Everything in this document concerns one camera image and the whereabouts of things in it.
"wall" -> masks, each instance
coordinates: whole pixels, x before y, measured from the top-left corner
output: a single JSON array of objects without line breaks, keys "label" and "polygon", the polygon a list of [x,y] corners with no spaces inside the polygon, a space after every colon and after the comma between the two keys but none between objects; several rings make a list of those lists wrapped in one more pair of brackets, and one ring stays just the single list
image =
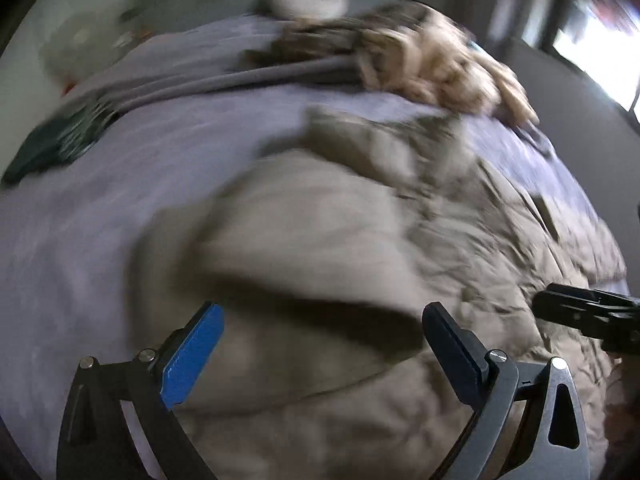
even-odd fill
[{"label": "wall", "polygon": [[529,46],[539,47],[553,4],[554,0],[526,0],[526,8],[514,36],[522,37]]},{"label": "wall", "polygon": [[523,0],[496,0],[494,13],[489,23],[485,49],[494,56],[501,55],[506,38],[516,24]]},{"label": "wall", "polygon": [[[0,172],[27,134],[52,113],[60,88],[42,73],[38,51],[51,33],[76,12],[120,0],[38,0],[0,57]],[[445,10],[451,0],[425,0]]]},{"label": "wall", "polygon": [[541,129],[607,222],[640,295],[640,136],[600,87],[520,41],[506,62],[527,89]]}]

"black clamp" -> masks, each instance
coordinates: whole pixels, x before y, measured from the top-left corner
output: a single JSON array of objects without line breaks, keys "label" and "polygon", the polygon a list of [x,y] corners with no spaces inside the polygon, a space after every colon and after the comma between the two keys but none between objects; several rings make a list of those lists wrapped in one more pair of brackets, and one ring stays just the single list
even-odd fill
[{"label": "black clamp", "polygon": [[[440,303],[425,307],[422,327],[458,399],[474,409],[432,480],[480,478],[511,405],[518,400],[525,400],[526,408],[500,478],[589,478],[586,429],[563,359],[531,364],[516,362],[499,349],[489,351],[472,332],[461,329]],[[63,415],[57,478],[151,479],[120,406],[121,400],[130,400],[168,480],[215,480],[172,407],[187,397],[222,330],[222,310],[206,303],[157,351],[145,349],[130,362],[109,365],[83,358]],[[6,439],[14,457],[10,478],[37,480],[8,432]]]},{"label": "black clamp", "polygon": [[216,480],[173,414],[223,331],[222,309],[205,303],[159,350],[130,362],[80,361],[58,441],[60,480],[152,480],[129,433],[121,400],[130,400],[167,480]]},{"label": "black clamp", "polygon": [[431,480],[480,478],[517,400],[527,404],[499,478],[589,478],[586,428],[564,359],[523,363],[501,350],[487,350],[440,303],[425,307],[422,328],[458,399],[474,409]]},{"label": "black clamp", "polygon": [[531,310],[540,319],[601,339],[604,351],[640,354],[640,300],[636,298],[552,283],[535,295]]}]

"blue gripper pad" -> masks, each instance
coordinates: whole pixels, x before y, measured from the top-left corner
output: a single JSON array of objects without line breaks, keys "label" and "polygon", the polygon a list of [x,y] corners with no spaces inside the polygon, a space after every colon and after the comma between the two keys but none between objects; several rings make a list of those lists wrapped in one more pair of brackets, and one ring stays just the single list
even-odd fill
[{"label": "blue gripper pad", "polygon": [[[225,327],[222,307],[209,303],[202,308],[205,309],[204,313],[200,319],[197,319],[162,370],[160,397],[168,410],[187,399],[222,336]],[[190,325],[191,322],[183,330],[188,330]]]}]

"beige comforter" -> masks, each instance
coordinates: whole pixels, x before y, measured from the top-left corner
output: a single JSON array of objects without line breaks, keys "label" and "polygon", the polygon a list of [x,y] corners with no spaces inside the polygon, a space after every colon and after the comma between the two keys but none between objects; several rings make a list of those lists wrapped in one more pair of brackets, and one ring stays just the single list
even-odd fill
[{"label": "beige comforter", "polygon": [[315,108],[309,123],[304,149],[159,214],[138,254],[139,344],[204,299],[225,307],[180,411],[215,474],[427,478],[470,415],[422,339],[431,301],[487,348],[569,362],[597,472],[610,361],[529,303],[550,282],[625,275],[606,225],[504,178],[457,116],[380,124]]}]

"gray wall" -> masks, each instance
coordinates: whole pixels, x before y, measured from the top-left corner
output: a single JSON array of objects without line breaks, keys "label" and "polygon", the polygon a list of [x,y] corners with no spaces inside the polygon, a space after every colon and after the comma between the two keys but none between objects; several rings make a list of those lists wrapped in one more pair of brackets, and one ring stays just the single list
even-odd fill
[{"label": "gray wall", "polygon": [[545,31],[554,0],[525,0],[514,36],[521,36],[530,46],[537,48]]},{"label": "gray wall", "polygon": [[527,89],[541,129],[607,222],[640,295],[640,136],[587,77],[521,41],[506,62]]}]

